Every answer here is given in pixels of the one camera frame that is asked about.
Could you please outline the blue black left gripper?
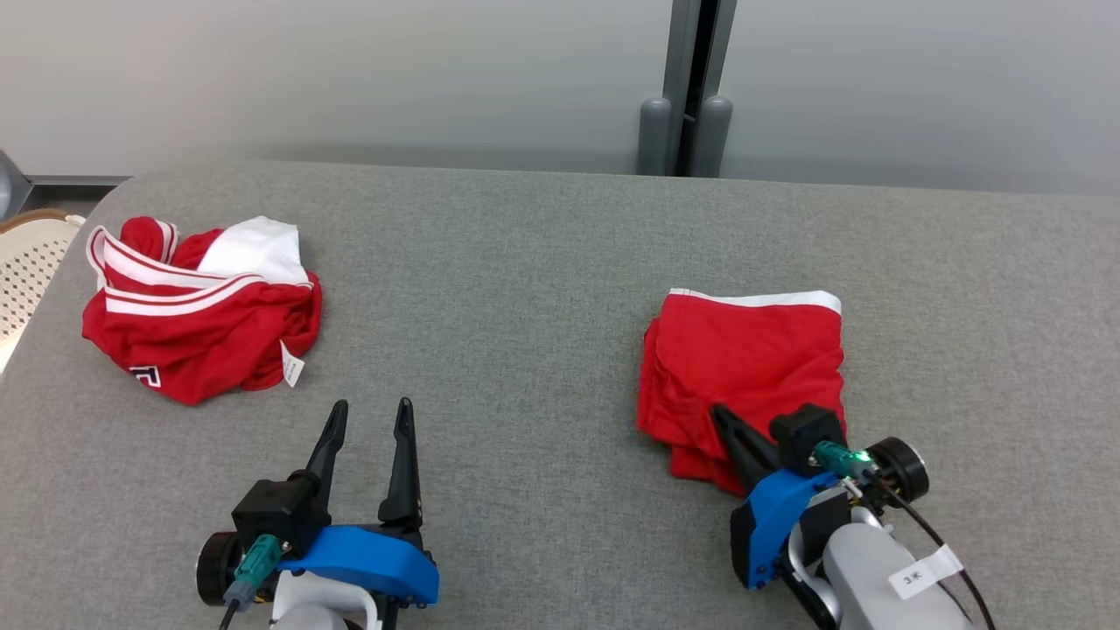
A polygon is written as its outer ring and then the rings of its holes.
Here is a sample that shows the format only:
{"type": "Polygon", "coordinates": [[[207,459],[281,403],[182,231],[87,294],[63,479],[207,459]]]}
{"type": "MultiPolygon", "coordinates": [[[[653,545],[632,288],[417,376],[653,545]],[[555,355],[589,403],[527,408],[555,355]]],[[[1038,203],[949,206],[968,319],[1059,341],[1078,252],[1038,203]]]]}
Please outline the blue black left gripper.
{"type": "MultiPolygon", "coordinates": [[[[333,469],[347,438],[349,404],[337,400],[304,478],[311,482],[315,515],[329,515],[333,469]]],[[[395,461],[389,475],[388,498],[377,510],[381,525],[398,528],[423,526],[419,463],[417,463],[416,408],[403,397],[396,404],[395,461]]],[[[291,544],[277,535],[263,535],[260,553],[256,535],[240,541],[236,532],[213,534],[196,562],[196,586],[208,606],[227,606],[227,590],[248,564],[259,578],[251,603],[271,603],[276,609],[302,605],[327,609],[373,609],[380,601],[398,606],[433,606],[440,593],[438,567],[411,541],[356,526],[324,528],[304,557],[291,554],[291,544]]]]}

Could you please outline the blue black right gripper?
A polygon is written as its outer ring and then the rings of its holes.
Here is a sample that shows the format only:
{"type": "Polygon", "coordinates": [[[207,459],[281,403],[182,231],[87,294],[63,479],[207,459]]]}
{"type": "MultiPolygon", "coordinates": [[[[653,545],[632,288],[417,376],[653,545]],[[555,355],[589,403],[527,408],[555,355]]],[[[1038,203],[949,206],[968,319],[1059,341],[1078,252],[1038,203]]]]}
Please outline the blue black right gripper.
{"type": "Polygon", "coordinates": [[[710,419],[745,495],[731,512],[732,569],[745,589],[760,589],[777,577],[788,537],[809,504],[829,490],[843,491],[849,481],[872,515],[881,515],[893,499],[912,502],[928,493],[924,458],[896,437],[864,450],[816,441],[804,458],[788,465],[781,463],[771,435],[773,418],[755,426],[725,404],[713,404],[710,419]]]}

